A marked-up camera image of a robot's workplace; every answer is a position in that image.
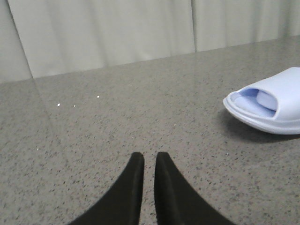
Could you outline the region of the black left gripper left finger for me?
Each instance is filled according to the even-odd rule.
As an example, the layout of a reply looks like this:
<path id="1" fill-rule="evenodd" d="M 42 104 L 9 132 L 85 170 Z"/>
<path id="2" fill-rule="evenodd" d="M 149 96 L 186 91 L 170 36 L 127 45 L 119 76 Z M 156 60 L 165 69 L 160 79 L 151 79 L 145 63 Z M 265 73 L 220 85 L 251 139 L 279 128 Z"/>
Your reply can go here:
<path id="1" fill-rule="evenodd" d="M 144 157 L 131 154 L 128 164 L 115 183 L 72 225 L 137 225 L 143 198 Z"/>

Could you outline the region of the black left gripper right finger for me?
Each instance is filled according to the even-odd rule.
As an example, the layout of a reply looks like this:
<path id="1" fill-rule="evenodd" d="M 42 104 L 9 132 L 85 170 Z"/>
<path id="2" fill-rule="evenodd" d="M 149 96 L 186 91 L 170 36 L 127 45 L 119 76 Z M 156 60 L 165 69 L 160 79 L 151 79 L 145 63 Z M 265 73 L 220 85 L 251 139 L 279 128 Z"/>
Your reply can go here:
<path id="1" fill-rule="evenodd" d="M 167 152 L 156 159 L 154 199 L 159 225 L 232 225 L 191 187 Z"/>

